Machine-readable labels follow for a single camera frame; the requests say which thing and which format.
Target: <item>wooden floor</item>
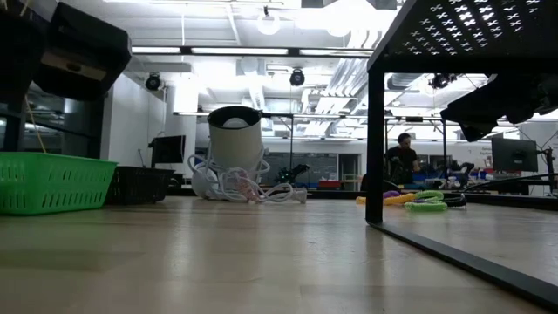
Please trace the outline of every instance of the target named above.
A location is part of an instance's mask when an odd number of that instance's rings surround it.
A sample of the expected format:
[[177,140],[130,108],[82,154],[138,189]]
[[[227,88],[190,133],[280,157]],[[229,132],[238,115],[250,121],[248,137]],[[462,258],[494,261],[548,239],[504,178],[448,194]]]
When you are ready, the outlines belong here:
[[367,227],[354,201],[169,197],[0,217],[0,239],[10,314],[542,312]]
[[384,220],[558,285],[558,212],[469,204],[415,215],[386,207]]

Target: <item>black plastic basket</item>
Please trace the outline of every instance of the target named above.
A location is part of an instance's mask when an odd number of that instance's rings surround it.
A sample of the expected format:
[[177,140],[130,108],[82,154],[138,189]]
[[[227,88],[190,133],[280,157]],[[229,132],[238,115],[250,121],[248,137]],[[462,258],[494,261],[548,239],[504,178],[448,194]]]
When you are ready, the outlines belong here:
[[105,204],[133,205],[163,201],[174,170],[117,167]]

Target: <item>perforated metal tabletop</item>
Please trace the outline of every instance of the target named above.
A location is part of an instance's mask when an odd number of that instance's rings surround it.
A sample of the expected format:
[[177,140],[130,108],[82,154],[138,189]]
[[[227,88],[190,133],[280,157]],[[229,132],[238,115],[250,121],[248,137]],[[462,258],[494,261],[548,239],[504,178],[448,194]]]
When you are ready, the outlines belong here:
[[407,0],[371,56],[384,72],[556,72],[557,0]]

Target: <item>fluorescent light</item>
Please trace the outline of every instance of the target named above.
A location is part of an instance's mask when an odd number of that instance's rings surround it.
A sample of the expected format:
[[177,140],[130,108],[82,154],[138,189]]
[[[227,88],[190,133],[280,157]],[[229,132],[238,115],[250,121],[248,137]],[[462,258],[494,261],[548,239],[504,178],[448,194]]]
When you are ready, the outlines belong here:
[[223,55],[287,55],[289,53],[289,49],[201,47],[201,48],[192,48],[192,53],[193,54],[223,54]]
[[266,65],[266,71],[290,73],[293,68],[289,65]]
[[186,116],[198,116],[198,117],[206,117],[209,113],[174,113],[178,115],[186,115]]
[[339,119],[338,114],[294,114],[295,118]]
[[169,54],[180,53],[179,47],[132,47],[132,53],[152,53],[152,54]]
[[302,56],[336,56],[368,58],[374,50],[366,49],[301,49]]

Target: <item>black device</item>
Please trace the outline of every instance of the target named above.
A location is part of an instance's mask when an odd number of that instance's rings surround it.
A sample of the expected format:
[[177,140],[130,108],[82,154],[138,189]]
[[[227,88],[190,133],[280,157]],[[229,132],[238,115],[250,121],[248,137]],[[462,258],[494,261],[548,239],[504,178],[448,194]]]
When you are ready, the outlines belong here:
[[428,85],[433,89],[442,89],[456,80],[457,74],[455,73],[435,73],[434,78],[428,82]]
[[300,174],[308,172],[308,170],[310,170],[310,166],[304,164],[298,164],[296,167],[292,168],[292,170],[282,167],[275,178],[275,182],[294,184],[296,177]]
[[493,169],[539,171],[538,151],[532,140],[492,139]]
[[163,88],[163,81],[160,79],[160,73],[149,73],[146,80],[146,88],[150,91],[160,91]]
[[132,57],[128,34],[59,2],[33,81],[45,92],[92,101],[106,95]]
[[490,134],[502,117],[517,124],[535,113],[544,115],[558,108],[558,75],[506,73],[487,77],[487,85],[454,100],[440,112],[443,119],[458,122],[470,142]]
[[301,86],[304,84],[304,73],[301,69],[294,69],[290,75],[290,84],[292,86]]
[[158,163],[184,162],[186,135],[154,138],[149,147],[153,149],[151,167]]
[[0,30],[0,103],[21,104],[40,65],[44,35],[37,24],[2,9]]

